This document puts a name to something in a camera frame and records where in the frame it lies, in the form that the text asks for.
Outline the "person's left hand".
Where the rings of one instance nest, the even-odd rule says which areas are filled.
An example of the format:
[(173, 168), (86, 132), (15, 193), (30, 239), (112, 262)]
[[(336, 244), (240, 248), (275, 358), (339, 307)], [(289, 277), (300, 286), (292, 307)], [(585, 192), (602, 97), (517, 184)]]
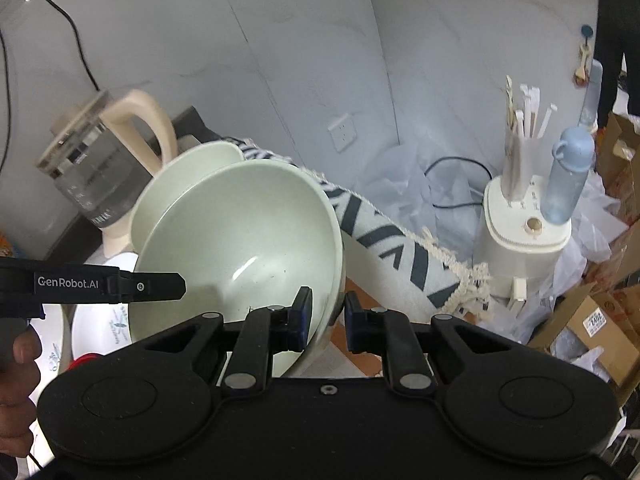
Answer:
[(41, 356), (38, 334), (29, 327), (13, 343), (13, 360), (1, 371), (1, 453), (25, 458), (34, 436), (30, 425), (36, 407), (29, 396), (40, 383), (36, 359)]

